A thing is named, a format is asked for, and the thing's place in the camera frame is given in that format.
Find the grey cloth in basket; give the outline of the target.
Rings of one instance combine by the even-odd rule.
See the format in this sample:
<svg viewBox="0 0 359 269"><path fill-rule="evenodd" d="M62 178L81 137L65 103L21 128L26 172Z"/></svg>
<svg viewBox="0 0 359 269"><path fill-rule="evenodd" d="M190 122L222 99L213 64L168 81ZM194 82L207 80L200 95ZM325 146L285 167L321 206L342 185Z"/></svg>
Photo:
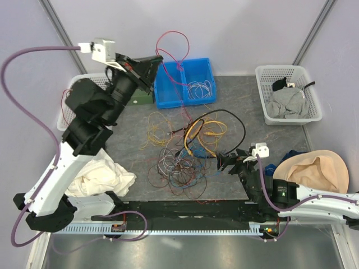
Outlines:
<svg viewBox="0 0 359 269"><path fill-rule="evenodd" d="M266 112L271 118L305 119L309 114L309 103L302 89L285 87L273 92Z"/></svg>

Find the blue cloth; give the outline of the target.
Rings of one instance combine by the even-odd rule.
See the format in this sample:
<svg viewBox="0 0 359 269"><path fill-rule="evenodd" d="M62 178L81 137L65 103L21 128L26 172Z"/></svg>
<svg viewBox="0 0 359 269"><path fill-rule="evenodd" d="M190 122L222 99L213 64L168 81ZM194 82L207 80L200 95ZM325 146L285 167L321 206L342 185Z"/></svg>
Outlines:
<svg viewBox="0 0 359 269"><path fill-rule="evenodd" d="M281 164L282 162L284 162L285 160L289 159L290 157L293 157L293 156L296 156L300 154L298 151L295 151L295 150L291 150L289 151L288 153L286 153L282 159L280 160L279 164ZM265 167L264 169L264 175L266 176L269 176L269 177L272 177L275 170L277 169L277 165L274 165L274 164L269 164Z"/></svg>

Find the white right perforated basket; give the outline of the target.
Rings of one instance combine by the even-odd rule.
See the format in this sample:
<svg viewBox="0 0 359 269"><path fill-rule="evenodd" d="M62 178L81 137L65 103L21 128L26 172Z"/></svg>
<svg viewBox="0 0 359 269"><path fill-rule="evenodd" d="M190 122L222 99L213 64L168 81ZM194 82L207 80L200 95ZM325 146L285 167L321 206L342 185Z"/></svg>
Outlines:
<svg viewBox="0 0 359 269"><path fill-rule="evenodd" d="M255 75L267 125L302 126L322 119L315 81L305 68L264 65L256 67Z"/></svg>

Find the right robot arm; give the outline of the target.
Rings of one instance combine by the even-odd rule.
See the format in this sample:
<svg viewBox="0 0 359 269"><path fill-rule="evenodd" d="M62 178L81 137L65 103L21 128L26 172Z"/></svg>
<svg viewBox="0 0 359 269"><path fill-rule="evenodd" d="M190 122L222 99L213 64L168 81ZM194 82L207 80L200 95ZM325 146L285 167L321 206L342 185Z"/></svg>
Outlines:
<svg viewBox="0 0 359 269"><path fill-rule="evenodd" d="M295 154L283 160L272 175L261 163L268 155L266 146L216 154L217 168L230 167L229 174L238 176L246 192L248 200L238 208L242 219L259 223L286 218L327 220L358 230L358 193L348 193L349 172L337 153Z"/></svg>

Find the beige bucket hat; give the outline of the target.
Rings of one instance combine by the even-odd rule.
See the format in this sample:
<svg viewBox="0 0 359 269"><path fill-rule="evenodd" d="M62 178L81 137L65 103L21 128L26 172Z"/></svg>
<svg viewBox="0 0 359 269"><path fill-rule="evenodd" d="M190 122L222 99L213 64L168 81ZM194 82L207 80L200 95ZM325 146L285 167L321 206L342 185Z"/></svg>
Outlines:
<svg viewBox="0 0 359 269"><path fill-rule="evenodd" d="M292 156L279 164L273 178L335 193L346 193L349 187L349 172L344 160L329 150Z"/></svg>

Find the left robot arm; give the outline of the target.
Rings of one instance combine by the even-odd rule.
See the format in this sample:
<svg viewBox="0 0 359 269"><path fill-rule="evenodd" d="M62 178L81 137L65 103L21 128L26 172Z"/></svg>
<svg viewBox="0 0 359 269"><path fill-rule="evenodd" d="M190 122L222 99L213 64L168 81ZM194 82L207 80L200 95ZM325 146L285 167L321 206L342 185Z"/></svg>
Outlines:
<svg viewBox="0 0 359 269"><path fill-rule="evenodd" d="M75 117L62 134L55 163L48 166L32 191L13 198L17 208L28 214L26 223L31 230L55 233L78 219L121 218L121 200L112 191L80 198L67 196L65 191L79 171L103 149L113 134L110 127L116 125L134 92L138 89L152 92L162 61L161 55L131 59L116 54L115 63L123 69L106 67L112 71L106 89L89 78L72 85L66 105Z"/></svg>

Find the white left perforated basket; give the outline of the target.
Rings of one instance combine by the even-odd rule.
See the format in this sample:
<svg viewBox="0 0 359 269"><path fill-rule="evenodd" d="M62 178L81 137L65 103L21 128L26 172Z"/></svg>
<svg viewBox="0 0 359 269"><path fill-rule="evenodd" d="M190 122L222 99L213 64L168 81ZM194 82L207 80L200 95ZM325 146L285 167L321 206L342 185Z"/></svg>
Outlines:
<svg viewBox="0 0 359 269"><path fill-rule="evenodd" d="M73 77L61 97L57 129L64 132L79 112L77 101L84 105L96 92L104 91L107 82L104 73L88 73Z"/></svg>

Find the white perforated basket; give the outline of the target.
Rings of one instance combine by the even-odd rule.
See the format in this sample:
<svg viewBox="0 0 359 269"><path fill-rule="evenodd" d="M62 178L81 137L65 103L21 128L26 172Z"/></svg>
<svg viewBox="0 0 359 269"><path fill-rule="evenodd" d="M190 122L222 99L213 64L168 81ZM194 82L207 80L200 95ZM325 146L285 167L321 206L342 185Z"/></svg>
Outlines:
<svg viewBox="0 0 359 269"><path fill-rule="evenodd" d="M79 112L77 101L84 105L96 92L104 91L107 82L104 73L88 73L73 77L61 97L57 129L64 132Z"/></svg>
<svg viewBox="0 0 359 269"><path fill-rule="evenodd" d="M315 81L305 68L264 65L256 67L255 75L267 125L302 126L322 119Z"/></svg>

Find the green plastic box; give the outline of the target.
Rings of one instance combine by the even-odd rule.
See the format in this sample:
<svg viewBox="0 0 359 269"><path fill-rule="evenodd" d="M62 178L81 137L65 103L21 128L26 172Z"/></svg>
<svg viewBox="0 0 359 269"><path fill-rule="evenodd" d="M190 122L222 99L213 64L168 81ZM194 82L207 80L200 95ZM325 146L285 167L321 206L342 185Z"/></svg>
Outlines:
<svg viewBox="0 0 359 269"><path fill-rule="evenodd" d="M137 89L131 96L130 101L127 105L147 105L153 103L154 98L151 92L148 94L140 89Z"/></svg>

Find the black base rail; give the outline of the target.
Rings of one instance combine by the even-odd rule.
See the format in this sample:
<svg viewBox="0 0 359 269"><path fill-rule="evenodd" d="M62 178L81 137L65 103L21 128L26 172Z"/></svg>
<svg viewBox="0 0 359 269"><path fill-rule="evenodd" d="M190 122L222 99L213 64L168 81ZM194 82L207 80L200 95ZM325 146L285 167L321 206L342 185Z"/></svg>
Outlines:
<svg viewBox="0 0 359 269"><path fill-rule="evenodd" d="M245 200L215 201L129 201L115 206L110 215L125 212L125 216L104 217L98 214L93 221L125 221L131 228L144 227L143 214L148 226L168 228L246 228L250 222L277 222L278 213L269 206L260 206Z"/></svg>

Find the white cloth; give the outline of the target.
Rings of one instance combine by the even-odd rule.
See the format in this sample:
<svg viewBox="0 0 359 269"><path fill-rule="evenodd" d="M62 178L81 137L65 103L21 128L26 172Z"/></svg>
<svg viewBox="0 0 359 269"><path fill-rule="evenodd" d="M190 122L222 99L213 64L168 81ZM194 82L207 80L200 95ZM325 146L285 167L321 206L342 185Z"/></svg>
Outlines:
<svg viewBox="0 0 359 269"><path fill-rule="evenodd" d="M92 160L78 172L65 194L72 197L89 197L113 191L123 197L135 179L134 173L128 172L112 160Z"/></svg>

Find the blue plastic divided bin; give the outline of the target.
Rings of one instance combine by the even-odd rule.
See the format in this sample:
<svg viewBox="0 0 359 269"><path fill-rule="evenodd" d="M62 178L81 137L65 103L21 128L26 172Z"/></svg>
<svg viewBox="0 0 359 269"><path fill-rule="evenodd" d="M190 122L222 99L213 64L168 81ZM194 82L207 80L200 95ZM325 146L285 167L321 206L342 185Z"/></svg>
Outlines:
<svg viewBox="0 0 359 269"><path fill-rule="evenodd" d="M154 97L159 109L216 102L217 87L209 58L161 64L154 82Z"/></svg>

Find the black item in basket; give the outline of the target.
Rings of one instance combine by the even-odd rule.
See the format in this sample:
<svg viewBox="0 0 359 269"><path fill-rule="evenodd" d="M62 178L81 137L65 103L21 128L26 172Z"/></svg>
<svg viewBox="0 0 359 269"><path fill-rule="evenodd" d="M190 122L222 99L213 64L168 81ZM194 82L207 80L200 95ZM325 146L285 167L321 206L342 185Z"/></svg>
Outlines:
<svg viewBox="0 0 359 269"><path fill-rule="evenodd" d="M287 87L287 78L283 77L280 80L276 80L273 84L272 84L272 89L273 92L276 92L278 90L281 90L283 88Z"/></svg>

